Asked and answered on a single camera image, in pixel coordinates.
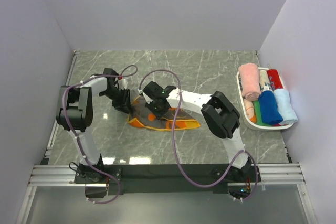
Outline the grey orange giraffe towel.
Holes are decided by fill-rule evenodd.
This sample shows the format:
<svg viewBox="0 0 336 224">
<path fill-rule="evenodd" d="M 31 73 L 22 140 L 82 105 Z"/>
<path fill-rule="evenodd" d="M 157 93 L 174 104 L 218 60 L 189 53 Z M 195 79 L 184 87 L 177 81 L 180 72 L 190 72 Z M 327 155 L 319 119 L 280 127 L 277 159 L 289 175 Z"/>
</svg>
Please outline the grey orange giraffe towel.
<svg viewBox="0 0 336 224">
<path fill-rule="evenodd" d="M 128 115 L 127 123 L 138 129 L 149 129 L 154 131 L 171 131 L 176 108 L 170 108 L 165 116 L 157 119 L 155 115 L 145 107 L 145 99 L 138 96 L 133 103 L 133 113 Z M 187 112 L 180 109 L 175 130 L 191 130 L 200 128 L 201 124 Z"/>
</svg>

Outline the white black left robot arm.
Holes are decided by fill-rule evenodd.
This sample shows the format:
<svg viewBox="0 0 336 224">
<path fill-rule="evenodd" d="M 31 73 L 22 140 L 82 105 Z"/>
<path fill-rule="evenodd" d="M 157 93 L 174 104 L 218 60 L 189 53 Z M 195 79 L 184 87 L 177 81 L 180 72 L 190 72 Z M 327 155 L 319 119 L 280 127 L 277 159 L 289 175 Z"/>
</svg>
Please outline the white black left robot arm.
<svg viewBox="0 0 336 224">
<path fill-rule="evenodd" d="M 93 74 L 78 84 L 60 88 L 56 122 L 73 138 L 80 154 L 80 164 L 76 170 L 78 176 L 84 176 L 94 183 L 111 179 L 119 182 L 106 171 L 93 140 L 90 129 L 93 121 L 93 98 L 107 97 L 115 110 L 131 113 L 130 90 L 126 78 L 135 75 L 137 71 L 136 65 L 127 66 L 120 74 L 112 68 L 105 68 L 102 74 Z"/>
</svg>

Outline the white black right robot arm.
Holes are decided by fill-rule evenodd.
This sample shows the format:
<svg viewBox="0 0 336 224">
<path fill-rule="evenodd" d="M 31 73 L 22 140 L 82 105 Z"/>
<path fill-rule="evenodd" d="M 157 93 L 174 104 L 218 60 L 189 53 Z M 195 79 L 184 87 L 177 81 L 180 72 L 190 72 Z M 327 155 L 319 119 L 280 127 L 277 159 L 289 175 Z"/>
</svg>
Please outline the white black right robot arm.
<svg viewBox="0 0 336 224">
<path fill-rule="evenodd" d="M 145 106 L 158 119 L 165 116 L 170 108 L 202 115 L 211 133 L 222 139 L 232 164 L 226 178 L 233 182 L 243 182 L 249 176 L 251 158 L 245 152 L 240 135 L 240 114 L 222 92 L 200 94 L 180 90 L 175 86 L 162 88 L 151 81 L 142 90 L 142 95 L 146 101 Z"/>
</svg>

